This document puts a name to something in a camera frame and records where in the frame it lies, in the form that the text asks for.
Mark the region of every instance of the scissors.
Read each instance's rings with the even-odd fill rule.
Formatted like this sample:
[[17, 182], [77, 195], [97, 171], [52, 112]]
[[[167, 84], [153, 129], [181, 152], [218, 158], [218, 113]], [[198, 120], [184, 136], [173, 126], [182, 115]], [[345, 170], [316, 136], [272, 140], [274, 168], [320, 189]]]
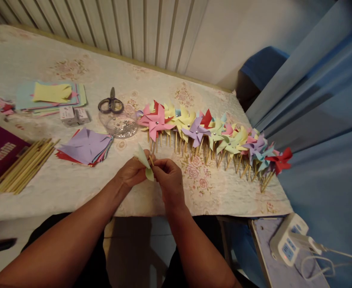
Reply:
[[[104, 103], [108, 103], [108, 109], [102, 109], [101, 106]], [[106, 98], [104, 100], [101, 100], [99, 103], [99, 111], [103, 114], [109, 114], [109, 113], [114, 113], [114, 114], [120, 114], [121, 112], [124, 111], [124, 104], [117, 98], [115, 98], [115, 88], [112, 87], [111, 89], [111, 96], [109, 98]]]

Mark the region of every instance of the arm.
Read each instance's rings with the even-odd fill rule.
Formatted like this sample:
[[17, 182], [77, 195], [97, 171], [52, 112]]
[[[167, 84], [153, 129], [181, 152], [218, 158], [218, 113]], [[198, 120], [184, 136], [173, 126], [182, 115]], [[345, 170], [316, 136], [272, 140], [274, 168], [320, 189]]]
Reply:
[[[149, 157], [150, 152], [145, 150], [145, 154]], [[134, 185], [145, 179], [145, 166], [136, 158], [130, 159], [95, 197], [50, 228], [4, 268], [0, 285], [71, 287], [120, 203]]]
[[185, 205], [181, 169], [170, 159], [152, 167], [161, 186], [165, 211], [191, 287], [241, 287], [228, 264], [194, 222]]

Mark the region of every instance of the person's left hand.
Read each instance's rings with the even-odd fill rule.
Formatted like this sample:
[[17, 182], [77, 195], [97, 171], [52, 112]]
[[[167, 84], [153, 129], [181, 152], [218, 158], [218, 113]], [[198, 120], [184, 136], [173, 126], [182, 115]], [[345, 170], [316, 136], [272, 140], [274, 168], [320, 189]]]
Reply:
[[[151, 155], [150, 151], [145, 149], [144, 152], [151, 165], [151, 161], [149, 160], [149, 155]], [[151, 157], [153, 161], [156, 160], [154, 154], [152, 154]], [[145, 176], [145, 166], [136, 157], [129, 159], [119, 172], [117, 172], [116, 176], [129, 188], [143, 182], [147, 178]]]

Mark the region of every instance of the person's right hand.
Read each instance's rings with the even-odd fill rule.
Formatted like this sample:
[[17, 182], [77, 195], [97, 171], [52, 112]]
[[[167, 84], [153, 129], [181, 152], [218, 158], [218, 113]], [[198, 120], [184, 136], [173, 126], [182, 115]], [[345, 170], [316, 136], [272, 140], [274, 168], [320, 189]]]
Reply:
[[159, 159], [154, 162], [152, 170], [161, 186], [166, 211], [184, 209], [183, 174], [179, 166], [170, 159]]

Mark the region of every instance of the scissor handle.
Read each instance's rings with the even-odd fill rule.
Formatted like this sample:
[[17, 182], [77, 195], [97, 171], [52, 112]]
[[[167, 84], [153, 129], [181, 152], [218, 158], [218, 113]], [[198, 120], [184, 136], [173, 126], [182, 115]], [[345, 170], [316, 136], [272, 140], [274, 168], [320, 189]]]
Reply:
[[[106, 109], [106, 110], [103, 110], [101, 108], [101, 106], [104, 103], [108, 103], [108, 109]], [[120, 103], [121, 109], [114, 110], [116, 103]], [[99, 108], [99, 111], [103, 114], [109, 114], [110, 112], [112, 112], [114, 114], [120, 114], [124, 111], [124, 104], [123, 104], [123, 102], [121, 102], [120, 100], [118, 100], [116, 98], [106, 98], [106, 99], [103, 99], [100, 101], [98, 108]]]

